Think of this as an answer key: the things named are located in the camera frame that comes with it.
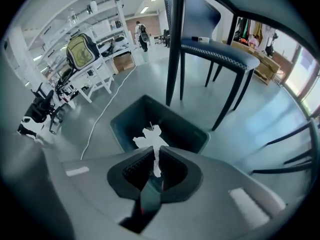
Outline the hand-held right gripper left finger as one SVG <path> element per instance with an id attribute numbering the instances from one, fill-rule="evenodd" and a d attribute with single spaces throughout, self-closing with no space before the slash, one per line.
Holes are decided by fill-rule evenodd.
<path id="1" fill-rule="evenodd" d="M 64 204 L 77 240 L 143 240 L 120 225 L 130 218 L 135 200 L 120 197 L 110 186 L 110 169 L 127 159 L 153 154 L 153 148 L 78 161 L 63 162 L 68 198 Z"/>

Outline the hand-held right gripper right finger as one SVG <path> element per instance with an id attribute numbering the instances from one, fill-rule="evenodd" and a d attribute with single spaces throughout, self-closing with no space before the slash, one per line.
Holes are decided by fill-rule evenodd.
<path id="1" fill-rule="evenodd" d="M 286 208 L 271 189 L 221 160 L 163 147 L 195 163 L 202 183 L 186 201 L 163 204 L 141 235 L 152 240 L 237 240 Z"/>

